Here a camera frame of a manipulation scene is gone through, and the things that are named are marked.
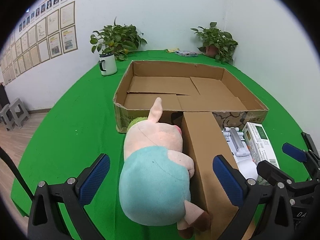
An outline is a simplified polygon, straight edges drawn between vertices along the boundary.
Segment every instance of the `textured blue pad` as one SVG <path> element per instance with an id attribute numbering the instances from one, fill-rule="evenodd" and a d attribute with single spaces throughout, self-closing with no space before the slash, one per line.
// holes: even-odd
<path id="1" fill-rule="evenodd" d="M 218 156 L 213 159 L 212 167 L 232 205 L 241 207 L 244 202 L 243 190 Z"/>
<path id="2" fill-rule="evenodd" d="M 307 161 L 307 157 L 306 154 L 298 149 L 297 147 L 294 147 L 293 145 L 291 145 L 290 143 L 285 143 L 282 146 L 282 151 L 289 155 L 290 157 L 294 158 L 295 160 L 297 160 L 298 162 L 306 162 Z"/>
<path id="3" fill-rule="evenodd" d="M 88 205 L 91 203 L 94 195 L 97 193 L 102 181 L 106 177 L 110 169 L 110 158 L 105 155 L 97 163 L 95 168 L 87 177 L 86 181 L 82 184 L 79 190 L 79 203 L 80 205 Z"/>

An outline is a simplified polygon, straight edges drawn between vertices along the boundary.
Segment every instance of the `stool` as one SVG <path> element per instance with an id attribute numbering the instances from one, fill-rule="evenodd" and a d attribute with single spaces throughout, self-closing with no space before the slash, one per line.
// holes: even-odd
<path id="1" fill-rule="evenodd" d="M 15 108 L 19 107 L 20 111 L 16 113 Z M 25 118 L 29 118 L 30 115 L 26 108 L 24 107 L 23 103 L 21 102 L 20 98 L 16 98 L 9 106 L 12 116 L 14 118 L 14 122 L 18 126 L 18 128 L 22 127 L 22 121 Z"/>
<path id="2" fill-rule="evenodd" d="M 4 108 L 2 108 L 2 110 L 0 111 L 0 118 L 3 121 L 5 127 L 7 128 L 7 131 L 12 131 L 14 118 L 12 116 L 12 113 L 10 112 L 9 104 L 6 104 Z"/>

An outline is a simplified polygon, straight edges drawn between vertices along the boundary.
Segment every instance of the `green fuzzy plush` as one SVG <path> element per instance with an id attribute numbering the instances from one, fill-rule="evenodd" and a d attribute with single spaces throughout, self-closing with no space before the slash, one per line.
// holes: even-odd
<path id="1" fill-rule="evenodd" d="M 129 131 L 129 129 L 135 125 L 136 123 L 140 122 L 140 121 L 144 121 L 144 120 L 147 120 L 148 118 L 147 117 L 137 117 L 136 119 L 133 119 L 131 121 L 131 123 L 128 125 L 128 128 L 127 128 L 127 131 Z"/>

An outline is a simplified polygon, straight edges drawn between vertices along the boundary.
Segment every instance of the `floor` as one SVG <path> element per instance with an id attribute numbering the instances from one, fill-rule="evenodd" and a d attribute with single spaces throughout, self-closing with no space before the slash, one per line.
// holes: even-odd
<path id="1" fill-rule="evenodd" d="M 15 127 L 12 131 L 7 131 L 3 122 L 0 123 L 0 146 L 6 151 L 16 166 L 19 165 L 24 150 L 46 114 L 31 114 L 30 119 L 25 121 L 21 129 Z M 27 234 L 28 218 L 21 216 L 10 198 L 13 178 L 14 176 L 10 169 L 0 160 L 1 197 L 12 217 L 14 217 L 17 224 L 21 227 L 21 230 Z"/>

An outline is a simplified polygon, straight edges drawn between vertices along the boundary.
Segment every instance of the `plush toy's arm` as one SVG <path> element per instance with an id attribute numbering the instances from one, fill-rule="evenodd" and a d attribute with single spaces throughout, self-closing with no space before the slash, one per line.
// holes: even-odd
<path id="1" fill-rule="evenodd" d="M 169 160 L 186 167 L 190 178 L 195 174 L 195 165 L 193 160 L 188 155 L 185 155 L 181 152 L 168 150 L 168 158 Z"/>

